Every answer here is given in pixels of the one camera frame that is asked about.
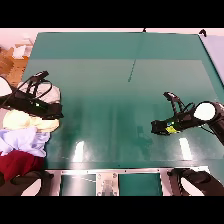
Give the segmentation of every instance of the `wall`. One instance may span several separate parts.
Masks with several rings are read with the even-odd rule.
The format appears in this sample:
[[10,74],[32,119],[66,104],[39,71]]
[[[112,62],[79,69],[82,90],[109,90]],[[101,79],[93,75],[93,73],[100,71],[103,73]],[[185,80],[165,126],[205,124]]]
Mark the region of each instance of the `wall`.
[[[197,34],[202,28],[147,28],[147,32]],[[0,45],[6,49],[24,37],[35,42],[38,32],[141,32],[143,28],[0,28]],[[205,28],[208,35],[224,36],[223,28]]]

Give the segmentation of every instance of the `table surface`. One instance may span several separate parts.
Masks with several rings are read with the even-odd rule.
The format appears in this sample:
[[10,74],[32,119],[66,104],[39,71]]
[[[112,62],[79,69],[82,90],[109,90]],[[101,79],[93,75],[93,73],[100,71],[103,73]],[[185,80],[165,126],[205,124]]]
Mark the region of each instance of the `table surface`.
[[[198,35],[41,33],[23,79],[43,70],[61,90],[65,116],[46,145],[47,169],[222,164],[223,146],[200,128],[169,137],[151,133],[151,121],[172,116],[165,91],[185,104],[224,102]],[[184,161],[180,138],[192,161]]]

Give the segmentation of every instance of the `yellow label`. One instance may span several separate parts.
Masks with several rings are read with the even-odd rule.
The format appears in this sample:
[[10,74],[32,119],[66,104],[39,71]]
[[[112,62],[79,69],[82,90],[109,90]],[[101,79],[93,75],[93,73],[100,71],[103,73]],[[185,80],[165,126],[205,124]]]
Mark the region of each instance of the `yellow label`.
[[177,132],[177,130],[174,129],[173,126],[167,127],[166,130],[167,130],[169,133],[176,133],[176,132]]

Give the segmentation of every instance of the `maroon cloth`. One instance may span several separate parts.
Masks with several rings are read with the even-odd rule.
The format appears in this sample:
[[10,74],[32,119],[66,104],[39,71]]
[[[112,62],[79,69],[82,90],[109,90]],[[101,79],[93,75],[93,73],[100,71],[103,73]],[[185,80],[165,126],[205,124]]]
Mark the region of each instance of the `maroon cloth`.
[[39,171],[43,164],[43,157],[33,156],[18,150],[0,156],[0,172],[4,174],[5,181],[11,180],[17,175],[23,176],[30,171]]

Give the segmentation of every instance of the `pile of clothes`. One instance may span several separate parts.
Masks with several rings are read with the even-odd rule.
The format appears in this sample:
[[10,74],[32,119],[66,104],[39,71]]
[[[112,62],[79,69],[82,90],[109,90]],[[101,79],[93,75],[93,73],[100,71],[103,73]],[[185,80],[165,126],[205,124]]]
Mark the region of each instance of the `pile of clothes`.
[[[25,84],[21,91],[26,91]],[[49,88],[40,84],[37,96]],[[47,103],[60,102],[60,90],[53,86],[40,98]],[[23,111],[0,109],[0,173],[5,181],[30,171],[39,171],[46,156],[45,143],[50,132],[59,127],[59,120],[42,120]]]

